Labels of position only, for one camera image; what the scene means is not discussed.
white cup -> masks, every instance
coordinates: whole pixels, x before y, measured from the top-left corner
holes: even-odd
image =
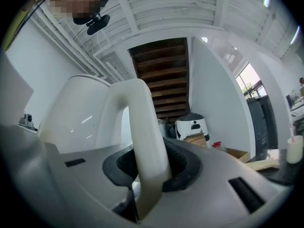
[[[303,155],[303,136],[295,136],[294,142],[292,142],[291,138],[287,142],[287,162],[289,164],[296,164],[301,160]]]

wooden beam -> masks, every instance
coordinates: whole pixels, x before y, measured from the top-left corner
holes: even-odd
[[[173,62],[173,61],[179,61],[179,60],[185,60],[185,55],[179,55],[179,56],[172,56],[172,57],[161,57],[158,59],[154,60],[149,60],[145,62],[138,63],[138,67],[147,67],[155,64],[160,64],[160,63],[167,63],[167,62]]]
[[[157,113],[157,118],[164,118],[164,117],[172,117],[172,116],[184,116],[186,111],[175,111],[175,112],[164,112],[164,113]]]
[[[156,105],[166,105],[166,104],[172,104],[172,103],[180,103],[180,102],[186,102],[187,98],[185,96],[180,97],[173,97],[173,98],[167,98],[162,100],[154,100],[153,104]]]
[[[150,89],[154,89],[154,88],[161,87],[161,86],[173,86],[173,85],[184,84],[184,83],[187,83],[186,78],[174,78],[174,79],[167,79],[167,80],[147,83],[147,86]]]
[[[174,111],[174,110],[180,110],[180,109],[186,109],[185,104],[175,104],[175,105],[167,105],[167,106],[161,106],[156,107],[155,111],[158,112],[167,112],[167,111]]]
[[[154,78],[154,77],[158,77],[158,76],[167,76],[170,74],[178,74],[178,73],[187,73],[187,69],[185,67],[168,68],[168,69],[164,69],[164,70],[144,73],[140,76],[140,78],[145,80],[145,79]]]
[[[222,27],[227,14],[228,0],[217,0],[217,8],[214,15],[214,26]]]
[[[170,47],[163,47],[163,48],[156,48],[154,50],[151,50],[151,51],[145,51],[145,52],[141,52],[141,53],[138,53],[136,55],[134,55],[134,57],[146,57],[148,56],[149,54],[159,54],[159,53],[162,53],[162,52],[168,52],[168,51],[175,51],[175,50],[181,50],[181,49],[185,49],[185,46],[184,45],[176,45],[176,46],[170,46]]]
[[[168,90],[161,90],[161,91],[155,91],[151,92],[152,97],[158,97],[158,96],[164,96],[164,95],[175,95],[175,94],[182,94],[187,93],[186,88],[177,88],[177,89],[168,89]]]
[[[133,47],[134,55],[139,55],[141,53],[150,52],[158,49],[182,46],[182,38],[172,38],[172,39],[160,39],[154,42],[150,42],[138,47]]]
[[[133,15],[133,12],[131,10],[130,4],[128,0],[118,0],[118,2],[120,3],[120,6],[127,18],[127,21],[131,27],[132,32],[137,32],[138,31],[138,27],[136,24],[136,20],[135,17]]]

cardboard box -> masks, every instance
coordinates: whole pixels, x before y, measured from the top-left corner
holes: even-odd
[[[207,149],[207,142],[203,134],[188,136],[184,139],[185,142],[196,144],[204,149]]]
[[[250,153],[241,150],[226,148],[227,153],[237,158],[239,161],[246,163],[250,160]]]

white ceiling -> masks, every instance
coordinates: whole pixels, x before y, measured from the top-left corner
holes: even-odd
[[[271,0],[268,8],[264,7],[263,0],[109,0],[101,10],[101,15],[110,15],[109,24],[93,36],[87,35],[86,25],[76,25],[72,19],[53,14],[90,58],[110,62],[124,79],[132,78],[132,74],[116,50],[117,45],[127,37],[162,26],[223,28],[259,44],[279,59],[291,48],[290,41],[297,29],[296,22],[278,0]],[[38,16],[34,19],[52,34]],[[232,46],[220,38],[211,43],[219,54]],[[107,81],[116,82],[113,75],[117,74],[108,70],[111,74],[106,72]]]

window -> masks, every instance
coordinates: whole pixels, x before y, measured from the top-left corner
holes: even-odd
[[[258,81],[260,81],[259,76],[257,75],[250,63],[248,63],[244,70],[240,73],[240,76],[242,77],[242,80],[244,81],[248,89],[254,86]]]
[[[246,99],[267,95],[260,77],[250,63],[247,64],[236,80]]]

